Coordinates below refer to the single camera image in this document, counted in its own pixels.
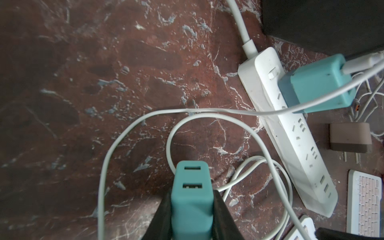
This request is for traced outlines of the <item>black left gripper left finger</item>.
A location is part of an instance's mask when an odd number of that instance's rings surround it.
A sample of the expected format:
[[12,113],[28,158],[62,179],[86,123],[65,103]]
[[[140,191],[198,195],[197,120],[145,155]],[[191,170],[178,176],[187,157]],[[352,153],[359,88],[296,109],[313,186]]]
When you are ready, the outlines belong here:
[[169,189],[163,197],[142,240],[171,240],[172,231],[172,190]]

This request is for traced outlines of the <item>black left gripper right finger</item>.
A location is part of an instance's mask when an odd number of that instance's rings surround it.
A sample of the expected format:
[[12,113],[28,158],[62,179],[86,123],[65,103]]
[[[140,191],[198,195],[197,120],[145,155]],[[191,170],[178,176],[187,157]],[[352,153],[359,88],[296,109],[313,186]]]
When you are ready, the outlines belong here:
[[244,240],[219,191],[214,190],[213,240]]

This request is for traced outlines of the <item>teal USB charger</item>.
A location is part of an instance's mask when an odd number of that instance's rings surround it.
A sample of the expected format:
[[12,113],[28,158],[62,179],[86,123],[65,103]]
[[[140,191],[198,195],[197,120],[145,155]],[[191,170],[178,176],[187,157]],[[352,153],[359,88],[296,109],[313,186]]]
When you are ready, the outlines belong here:
[[341,69],[345,57],[336,54],[302,66],[278,80],[279,89],[289,108],[322,97],[352,81]]
[[207,163],[181,161],[177,164],[171,207],[174,240],[212,238],[214,192]]

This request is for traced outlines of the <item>pink USB charger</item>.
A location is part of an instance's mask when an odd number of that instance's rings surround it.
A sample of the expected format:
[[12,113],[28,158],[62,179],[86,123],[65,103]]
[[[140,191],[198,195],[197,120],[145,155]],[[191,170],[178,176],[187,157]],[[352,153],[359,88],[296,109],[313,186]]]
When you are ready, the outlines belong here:
[[369,123],[331,123],[329,130],[333,151],[368,154],[373,150]]

